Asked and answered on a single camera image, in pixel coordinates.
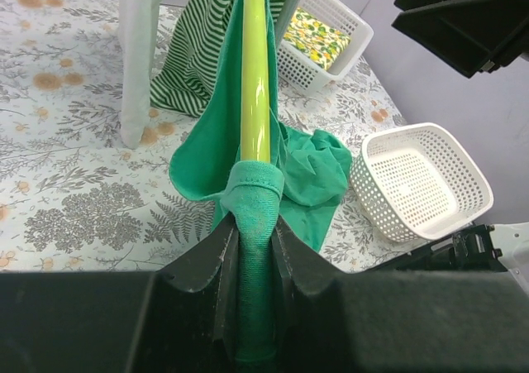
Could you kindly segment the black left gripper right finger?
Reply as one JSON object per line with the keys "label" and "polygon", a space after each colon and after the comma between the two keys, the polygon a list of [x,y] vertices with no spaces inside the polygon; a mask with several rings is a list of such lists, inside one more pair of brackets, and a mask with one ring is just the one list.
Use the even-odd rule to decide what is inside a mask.
{"label": "black left gripper right finger", "polygon": [[282,372],[525,372],[528,297],[500,274],[346,273],[271,237]]}

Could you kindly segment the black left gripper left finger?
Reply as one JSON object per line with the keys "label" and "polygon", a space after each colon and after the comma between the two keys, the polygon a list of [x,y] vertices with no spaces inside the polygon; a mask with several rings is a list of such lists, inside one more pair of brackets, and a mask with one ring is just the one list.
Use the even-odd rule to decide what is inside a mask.
{"label": "black left gripper left finger", "polygon": [[4,372],[232,372],[238,231],[156,271],[1,275]]}

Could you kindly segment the lime green hanger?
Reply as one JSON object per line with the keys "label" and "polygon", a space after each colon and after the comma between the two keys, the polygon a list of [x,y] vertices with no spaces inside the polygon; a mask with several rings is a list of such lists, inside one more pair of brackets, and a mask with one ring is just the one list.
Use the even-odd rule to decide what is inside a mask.
{"label": "lime green hanger", "polygon": [[271,161],[265,0],[243,2],[241,159]]}

